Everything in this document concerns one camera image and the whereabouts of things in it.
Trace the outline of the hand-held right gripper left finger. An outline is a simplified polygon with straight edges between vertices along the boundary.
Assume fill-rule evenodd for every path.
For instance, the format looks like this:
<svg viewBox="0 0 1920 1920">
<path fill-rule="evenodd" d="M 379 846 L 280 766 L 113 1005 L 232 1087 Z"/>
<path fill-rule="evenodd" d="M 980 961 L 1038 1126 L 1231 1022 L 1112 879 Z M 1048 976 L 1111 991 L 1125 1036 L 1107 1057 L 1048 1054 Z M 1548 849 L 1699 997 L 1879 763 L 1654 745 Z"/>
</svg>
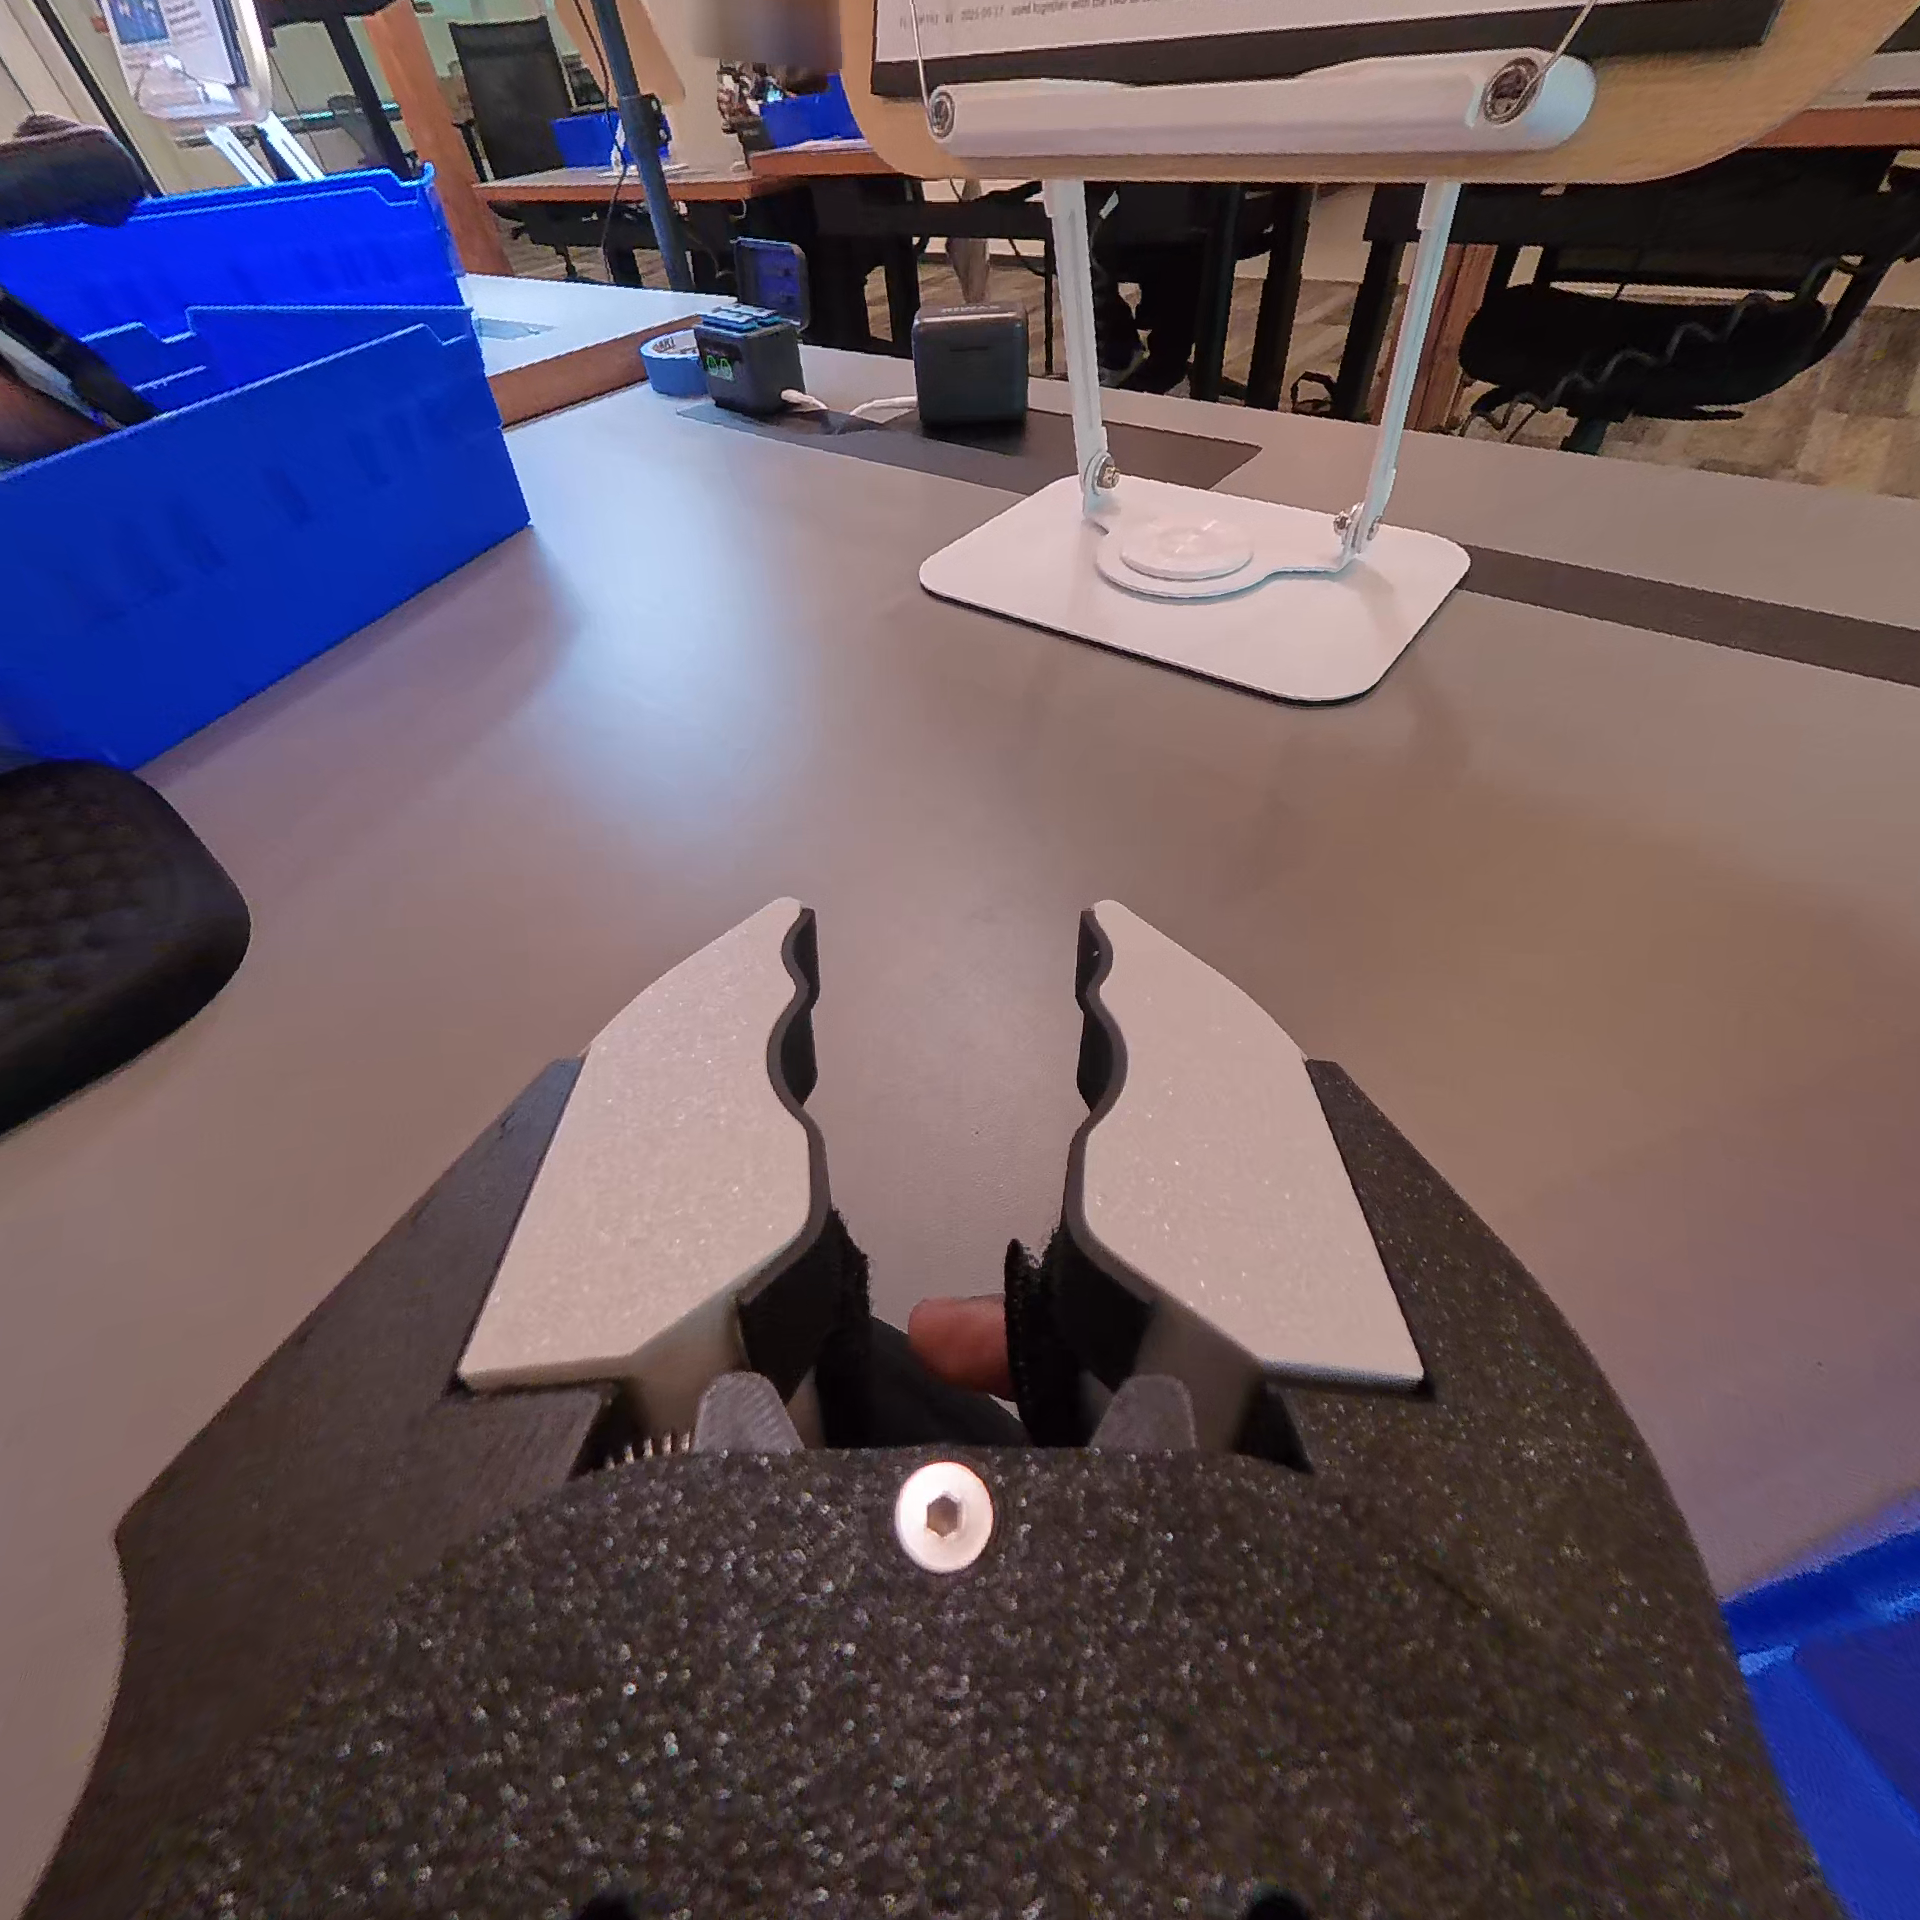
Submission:
<svg viewBox="0 0 1920 1920">
<path fill-rule="evenodd" d="M 475 1395 L 617 1385 L 694 1400 L 819 1238 L 816 921 L 781 895 L 631 998 L 587 1045 L 457 1363 Z"/>
</svg>

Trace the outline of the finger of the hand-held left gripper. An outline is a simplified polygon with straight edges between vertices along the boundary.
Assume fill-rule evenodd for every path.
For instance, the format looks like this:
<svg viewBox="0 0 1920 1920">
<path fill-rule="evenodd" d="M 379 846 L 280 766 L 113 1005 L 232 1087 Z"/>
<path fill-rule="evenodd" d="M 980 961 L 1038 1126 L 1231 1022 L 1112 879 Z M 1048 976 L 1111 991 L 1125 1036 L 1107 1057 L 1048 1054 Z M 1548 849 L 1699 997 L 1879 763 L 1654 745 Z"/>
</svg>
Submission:
<svg viewBox="0 0 1920 1920">
<path fill-rule="evenodd" d="M 5 380 L 103 435 L 157 416 L 108 358 L 13 293 L 1 293 Z"/>
</svg>

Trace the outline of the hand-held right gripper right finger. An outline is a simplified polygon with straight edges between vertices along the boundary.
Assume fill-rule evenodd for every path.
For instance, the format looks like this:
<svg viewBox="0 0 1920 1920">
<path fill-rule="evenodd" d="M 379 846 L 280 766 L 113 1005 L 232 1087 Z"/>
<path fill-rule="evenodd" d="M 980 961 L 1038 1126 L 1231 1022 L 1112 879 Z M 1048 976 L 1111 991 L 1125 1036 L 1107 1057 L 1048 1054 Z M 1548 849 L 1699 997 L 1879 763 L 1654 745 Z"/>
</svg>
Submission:
<svg viewBox="0 0 1920 1920">
<path fill-rule="evenodd" d="M 1078 921 L 1064 1340 L 1172 1380 L 1201 1448 L 1260 1448 L 1277 1388 L 1409 1396 L 1427 1367 L 1308 1057 L 1243 987 L 1118 900 Z"/>
</svg>

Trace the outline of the blue divided plastic bin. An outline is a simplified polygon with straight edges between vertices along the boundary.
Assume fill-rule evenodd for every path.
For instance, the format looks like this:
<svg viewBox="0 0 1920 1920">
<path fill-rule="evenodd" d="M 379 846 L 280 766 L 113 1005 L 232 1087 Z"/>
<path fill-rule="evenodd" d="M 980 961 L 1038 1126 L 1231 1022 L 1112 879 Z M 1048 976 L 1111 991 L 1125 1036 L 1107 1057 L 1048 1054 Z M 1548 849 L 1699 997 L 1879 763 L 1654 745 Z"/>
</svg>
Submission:
<svg viewBox="0 0 1920 1920">
<path fill-rule="evenodd" d="M 531 521 L 463 301 L 85 344 L 155 419 L 5 475 L 6 755 L 134 769 Z"/>
</svg>

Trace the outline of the person's right hand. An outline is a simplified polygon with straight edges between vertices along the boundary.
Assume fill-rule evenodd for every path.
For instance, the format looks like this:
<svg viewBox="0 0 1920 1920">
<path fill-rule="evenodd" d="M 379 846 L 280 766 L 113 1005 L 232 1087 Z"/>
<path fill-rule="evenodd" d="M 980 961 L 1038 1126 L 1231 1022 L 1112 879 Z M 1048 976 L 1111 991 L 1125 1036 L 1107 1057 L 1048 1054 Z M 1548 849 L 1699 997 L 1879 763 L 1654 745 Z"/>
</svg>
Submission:
<svg viewBox="0 0 1920 1920">
<path fill-rule="evenodd" d="M 905 1336 L 929 1375 L 999 1400 L 1017 1395 L 999 1294 L 925 1297 L 908 1317 Z"/>
</svg>

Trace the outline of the standing banner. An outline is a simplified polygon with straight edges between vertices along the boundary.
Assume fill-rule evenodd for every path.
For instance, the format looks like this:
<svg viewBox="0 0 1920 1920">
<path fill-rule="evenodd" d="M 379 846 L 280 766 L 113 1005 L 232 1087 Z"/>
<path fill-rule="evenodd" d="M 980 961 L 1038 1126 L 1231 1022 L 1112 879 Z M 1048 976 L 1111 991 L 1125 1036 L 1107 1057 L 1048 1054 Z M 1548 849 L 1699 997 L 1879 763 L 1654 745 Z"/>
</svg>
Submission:
<svg viewBox="0 0 1920 1920">
<path fill-rule="evenodd" d="M 101 1 L 137 115 L 174 147 L 213 148 L 245 184 L 276 184 L 257 134 L 276 125 L 267 36 L 253 1 Z"/>
</svg>

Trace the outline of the wood-edged grey board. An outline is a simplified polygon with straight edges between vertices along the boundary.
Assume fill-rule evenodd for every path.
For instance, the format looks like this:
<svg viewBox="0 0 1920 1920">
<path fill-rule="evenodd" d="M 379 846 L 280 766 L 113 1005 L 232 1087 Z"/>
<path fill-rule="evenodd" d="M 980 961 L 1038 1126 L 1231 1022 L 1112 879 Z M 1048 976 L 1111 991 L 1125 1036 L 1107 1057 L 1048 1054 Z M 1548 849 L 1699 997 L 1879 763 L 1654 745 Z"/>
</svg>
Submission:
<svg viewBox="0 0 1920 1920">
<path fill-rule="evenodd" d="M 725 303 L 720 294 L 564 279 L 463 275 L 460 288 L 502 428 L 646 383 L 640 348 Z"/>
</svg>

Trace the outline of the wooden office desk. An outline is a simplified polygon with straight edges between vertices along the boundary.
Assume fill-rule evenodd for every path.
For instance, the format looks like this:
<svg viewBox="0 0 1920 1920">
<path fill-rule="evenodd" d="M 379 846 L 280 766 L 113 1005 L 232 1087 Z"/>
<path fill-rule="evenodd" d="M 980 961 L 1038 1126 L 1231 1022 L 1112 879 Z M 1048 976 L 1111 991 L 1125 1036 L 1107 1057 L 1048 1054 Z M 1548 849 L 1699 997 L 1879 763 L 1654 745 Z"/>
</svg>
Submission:
<svg viewBox="0 0 1920 1920">
<path fill-rule="evenodd" d="M 824 280 L 863 276 L 905 246 L 893 235 L 896 208 L 924 205 L 920 182 L 893 174 L 765 176 L 755 168 L 720 176 L 670 176 L 697 293 L 733 289 L 733 239 L 772 237 L 805 251 L 822 246 Z M 665 288 L 640 181 L 632 168 L 567 166 L 507 181 L 481 181 L 475 197 L 489 203 L 516 249 L 550 249 L 567 261 L 567 276 L 597 276 L 613 286 Z"/>
</svg>

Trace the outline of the black wrist rest pad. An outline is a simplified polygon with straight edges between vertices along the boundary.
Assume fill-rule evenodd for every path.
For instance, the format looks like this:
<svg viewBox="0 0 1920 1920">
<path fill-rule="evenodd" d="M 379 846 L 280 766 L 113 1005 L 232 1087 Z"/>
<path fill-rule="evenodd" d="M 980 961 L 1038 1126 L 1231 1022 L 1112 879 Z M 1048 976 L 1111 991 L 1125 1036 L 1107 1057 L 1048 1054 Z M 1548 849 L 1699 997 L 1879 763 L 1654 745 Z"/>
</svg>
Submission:
<svg viewBox="0 0 1920 1920">
<path fill-rule="evenodd" d="M 157 788 L 5 756 L 5 1133 L 171 1038 L 248 943 L 248 903 Z"/>
</svg>

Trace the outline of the sign board on white stand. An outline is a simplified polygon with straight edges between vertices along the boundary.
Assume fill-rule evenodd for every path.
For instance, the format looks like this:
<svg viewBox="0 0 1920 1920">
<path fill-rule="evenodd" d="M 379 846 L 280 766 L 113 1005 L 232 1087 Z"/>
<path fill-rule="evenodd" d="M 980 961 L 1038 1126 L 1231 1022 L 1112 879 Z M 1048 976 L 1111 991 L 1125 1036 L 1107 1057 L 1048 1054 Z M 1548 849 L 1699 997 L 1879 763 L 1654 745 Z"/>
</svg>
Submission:
<svg viewBox="0 0 1920 1920">
<path fill-rule="evenodd" d="M 1577 49 L 1600 5 L 838 5 L 847 95 L 910 171 L 1038 177 L 1063 271 L 1070 477 L 918 571 L 940 601 L 1288 703 L 1344 703 L 1469 568 L 1387 523 L 1462 184 L 1677 176 L 1812 108 L 1908 5 L 1771 5 L 1751 45 Z M 1125 472 L 1094 369 L 1087 181 L 1409 182 L 1404 324 L 1344 511 Z"/>
</svg>

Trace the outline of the small black and blue device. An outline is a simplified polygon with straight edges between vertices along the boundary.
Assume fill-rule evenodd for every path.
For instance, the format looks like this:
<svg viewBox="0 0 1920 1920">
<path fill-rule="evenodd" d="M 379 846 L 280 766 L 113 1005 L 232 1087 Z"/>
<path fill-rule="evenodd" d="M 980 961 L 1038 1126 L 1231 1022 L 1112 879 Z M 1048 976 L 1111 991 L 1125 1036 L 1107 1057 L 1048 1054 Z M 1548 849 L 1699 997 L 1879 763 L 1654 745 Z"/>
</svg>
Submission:
<svg viewBox="0 0 1920 1920">
<path fill-rule="evenodd" d="M 792 241 L 739 237 L 735 294 L 693 329 L 713 404 L 741 416 L 819 412 L 806 392 L 801 343 L 809 329 L 809 264 Z"/>
</svg>

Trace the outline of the dark grey box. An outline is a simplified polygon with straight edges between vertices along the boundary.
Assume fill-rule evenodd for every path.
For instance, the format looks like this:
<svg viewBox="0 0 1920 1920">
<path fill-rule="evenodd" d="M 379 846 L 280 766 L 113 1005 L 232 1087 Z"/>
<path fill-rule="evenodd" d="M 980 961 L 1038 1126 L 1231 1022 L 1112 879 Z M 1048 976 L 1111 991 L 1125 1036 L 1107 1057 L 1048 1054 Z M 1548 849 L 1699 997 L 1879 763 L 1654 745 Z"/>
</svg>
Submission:
<svg viewBox="0 0 1920 1920">
<path fill-rule="evenodd" d="M 1029 317 L 1017 303 L 924 305 L 910 329 L 917 419 L 932 435 L 1027 421 Z"/>
</svg>

